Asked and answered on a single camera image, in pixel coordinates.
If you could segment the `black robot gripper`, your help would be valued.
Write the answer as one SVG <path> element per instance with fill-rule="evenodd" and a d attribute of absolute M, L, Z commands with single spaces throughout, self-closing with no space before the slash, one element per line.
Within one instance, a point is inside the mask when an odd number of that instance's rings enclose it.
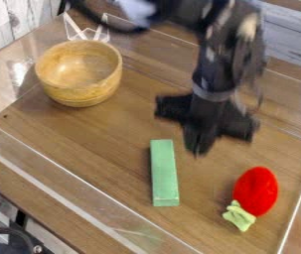
<path fill-rule="evenodd" d="M 195 93 L 156 96 L 155 116 L 180 124 L 184 147 L 194 156 L 203 156 L 222 135 L 250 142 L 259 127 L 228 99 L 210 102 Z"/>

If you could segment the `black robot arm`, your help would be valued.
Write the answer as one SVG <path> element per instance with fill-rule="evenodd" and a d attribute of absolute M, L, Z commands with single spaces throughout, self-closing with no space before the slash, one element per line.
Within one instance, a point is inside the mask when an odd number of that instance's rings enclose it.
<path fill-rule="evenodd" d="M 198 41 L 198 62 L 191 92 L 155 98 L 155 116 L 182 126 L 186 150 L 204 155 L 218 137 L 250 141 L 257 120 L 231 97 L 238 87 L 254 84 L 265 69 L 265 44 L 258 0 L 109 0 L 131 22 L 111 25 L 85 0 L 64 0 L 95 24 L 125 35 L 140 35 L 171 22 Z"/>

